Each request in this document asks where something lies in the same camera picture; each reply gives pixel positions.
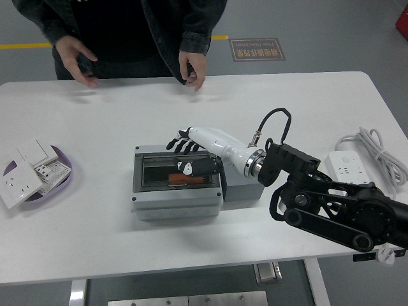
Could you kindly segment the person's right hand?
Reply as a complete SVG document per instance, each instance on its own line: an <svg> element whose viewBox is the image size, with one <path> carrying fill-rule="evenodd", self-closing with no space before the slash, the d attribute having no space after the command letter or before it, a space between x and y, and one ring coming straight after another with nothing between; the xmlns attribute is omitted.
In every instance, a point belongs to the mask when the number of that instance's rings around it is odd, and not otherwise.
<svg viewBox="0 0 408 306"><path fill-rule="evenodd" d="M98 78L92 72L82 72L78 64L78 56L84 55L86 59L97 62L98 58L80 40L72 36L64 36L55 44L64 67L71 76L79 83L88 88L94 88L98 84Z"/></svg>

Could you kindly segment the person's left hand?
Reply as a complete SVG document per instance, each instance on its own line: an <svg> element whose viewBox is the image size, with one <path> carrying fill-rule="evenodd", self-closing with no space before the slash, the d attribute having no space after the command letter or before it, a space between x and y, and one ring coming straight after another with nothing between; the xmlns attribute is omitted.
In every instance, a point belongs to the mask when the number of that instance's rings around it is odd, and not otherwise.
<svg viewBox="0 0 408 306"><path fill-rule="evenodd" d="M205 81L207 60L205 55L194 52L180 51L178 55L180 74L187 87L198 92Z"/></svg>

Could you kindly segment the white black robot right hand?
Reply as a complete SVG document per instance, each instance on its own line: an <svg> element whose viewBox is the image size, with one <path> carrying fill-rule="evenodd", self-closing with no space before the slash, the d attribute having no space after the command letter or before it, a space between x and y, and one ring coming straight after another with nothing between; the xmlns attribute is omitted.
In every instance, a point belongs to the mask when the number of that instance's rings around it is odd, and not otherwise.
<svg viewBox="0 0 408 306"><path fill-rule="evenodd" d="M175 148L174 153L184 149L184 154L188 154L199 147L220 157L222 162L232 164L245 177L252 176L254 162L263 153L257 147L249 147L220 129L209 127L179 130L176 137L167 144L166 149Z"/></svg>

